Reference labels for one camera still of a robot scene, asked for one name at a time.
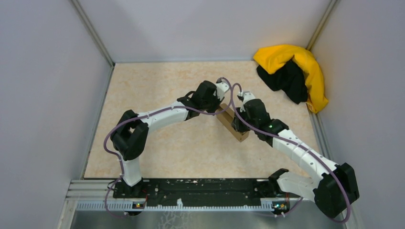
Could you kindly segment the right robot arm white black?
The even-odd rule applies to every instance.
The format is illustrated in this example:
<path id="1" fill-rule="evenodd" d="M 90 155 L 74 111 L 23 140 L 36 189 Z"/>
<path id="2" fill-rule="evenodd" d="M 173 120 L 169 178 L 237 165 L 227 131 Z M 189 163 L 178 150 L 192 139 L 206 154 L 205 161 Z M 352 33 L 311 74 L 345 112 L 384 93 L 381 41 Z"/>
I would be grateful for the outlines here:
<path id="1" fill-rule="evenodd" d="M 320 155 L 301 141 L 279 119 L 272 119 L 264 103 L 257 98 L 242 99 L 232 123 L 238 132 L 253 131 L 258 139 L 284 153 L 307 176 L 281 168 L 269 176 L 269 191 L 275 197 L 292 193 L 315 203 L 327 217 L 335 218 L 359 199 L 355 171 L 348 163 L 341 165 Z"/>

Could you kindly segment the brown cardboard box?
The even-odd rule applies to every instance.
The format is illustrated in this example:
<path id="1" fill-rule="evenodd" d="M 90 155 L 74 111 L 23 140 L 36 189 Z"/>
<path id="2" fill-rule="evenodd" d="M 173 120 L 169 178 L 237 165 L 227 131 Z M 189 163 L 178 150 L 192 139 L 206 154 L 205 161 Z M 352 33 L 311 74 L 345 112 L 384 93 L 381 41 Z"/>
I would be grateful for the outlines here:
<path id="1" fill-rule="evenodd" d="M 234 129 L 235 112 L 231 106 L 225 110 L 226 107 L 224 103 L 219 105 L 217 111 L 221 113 L 216 115 L 217 119 L 239 142 L 245 141 L 249 137 L 249 132 L 238 132 Z"/>

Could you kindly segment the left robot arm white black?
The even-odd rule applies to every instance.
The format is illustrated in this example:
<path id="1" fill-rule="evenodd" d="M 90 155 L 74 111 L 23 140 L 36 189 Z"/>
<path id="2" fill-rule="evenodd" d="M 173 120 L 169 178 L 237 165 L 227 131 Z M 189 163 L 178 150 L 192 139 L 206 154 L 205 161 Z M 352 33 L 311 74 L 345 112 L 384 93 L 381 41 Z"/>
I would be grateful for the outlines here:
<path id="1" fill-rule="evenodd" d="M 215 115 L 230 86 L 224 80 L 203 81 L 195 91 L 188 92 L 170 105 L 143 113 L 127 110 L 116 127 L 106 136 L 118 156 L 123 182 L 123 194 L 136 198 L 142 194 L 142 174 L 139 156 L 143 153 L 148 135 L 168 125 L 187 121 L 199 114 Z"/>

